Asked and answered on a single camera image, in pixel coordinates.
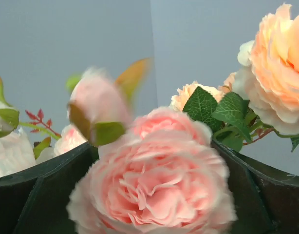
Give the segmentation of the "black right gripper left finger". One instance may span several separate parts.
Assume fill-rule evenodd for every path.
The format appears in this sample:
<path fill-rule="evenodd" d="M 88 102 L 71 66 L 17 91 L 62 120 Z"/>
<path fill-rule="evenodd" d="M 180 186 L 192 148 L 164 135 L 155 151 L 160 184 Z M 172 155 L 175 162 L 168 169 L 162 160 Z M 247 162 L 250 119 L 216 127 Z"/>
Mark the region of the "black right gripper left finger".
<path fill-rule="evenodd" d="M 0 234 L 74 234 L 66 206 L 96 150 L 84 143 L 24 171 L 0 178 Z"/>

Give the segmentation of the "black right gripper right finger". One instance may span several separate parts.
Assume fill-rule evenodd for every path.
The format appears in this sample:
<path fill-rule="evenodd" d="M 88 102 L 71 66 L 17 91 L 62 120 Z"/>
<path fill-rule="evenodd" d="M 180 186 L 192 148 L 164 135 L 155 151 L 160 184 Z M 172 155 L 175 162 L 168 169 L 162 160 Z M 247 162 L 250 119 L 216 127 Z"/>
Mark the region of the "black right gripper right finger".
<path fill-rule="evenodd" d="M 215 148 L 230 169 L 228 185 L 238 220 L 232 234 L 299 234 L 299 176 L 242 155 L 220 142 Z"/>

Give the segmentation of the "pink rose stem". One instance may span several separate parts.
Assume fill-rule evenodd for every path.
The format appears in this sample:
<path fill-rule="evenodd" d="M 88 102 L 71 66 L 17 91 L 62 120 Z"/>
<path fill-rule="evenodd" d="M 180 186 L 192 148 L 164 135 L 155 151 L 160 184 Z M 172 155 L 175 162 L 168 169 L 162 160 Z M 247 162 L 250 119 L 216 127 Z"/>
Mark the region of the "pink rose stem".
<path fill-rule="evenodd" d="M 187 84 L 170 106 L 211 124 L 215 140 L 240 151 L 269 133 L 299 145 L 299 14 L 282 4 L 239 48 L 239 71 L 218 88 Z"/>
<path fill-rule="evenodd" d="M 3 81 L 0 77 L 0 178 L 23 171 L 41 163 L 38 158 L 44 152 L 49 156 L 51 140 L 61 135 L 52 129 L 52 120 L 43 120 L 42 110 L 35 115 L 26 111 L 30 122 L 19 120 L 19 110 L 9 104 L 4 96 Z M 46 137 L 36 146 L 32 146 L 23 127 L 31 128 L 32 133 L 45 133 Z"/>

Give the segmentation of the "pink rose bunch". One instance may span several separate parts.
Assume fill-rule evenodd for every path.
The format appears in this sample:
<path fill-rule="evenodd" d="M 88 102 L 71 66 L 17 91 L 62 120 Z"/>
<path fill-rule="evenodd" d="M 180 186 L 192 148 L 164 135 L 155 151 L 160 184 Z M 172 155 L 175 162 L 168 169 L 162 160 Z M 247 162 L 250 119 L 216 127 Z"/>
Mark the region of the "pink rose bunch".
<path fill-rule="evenodd" d="M 169 107 L 131 116 L 148 67 L 116 80 L 90 67 L 74 85 L 68 119 L 99 159 L 70 194 L 69 219 L 78 234 L 227 234 L 237 215 L 211 129 Z"/>

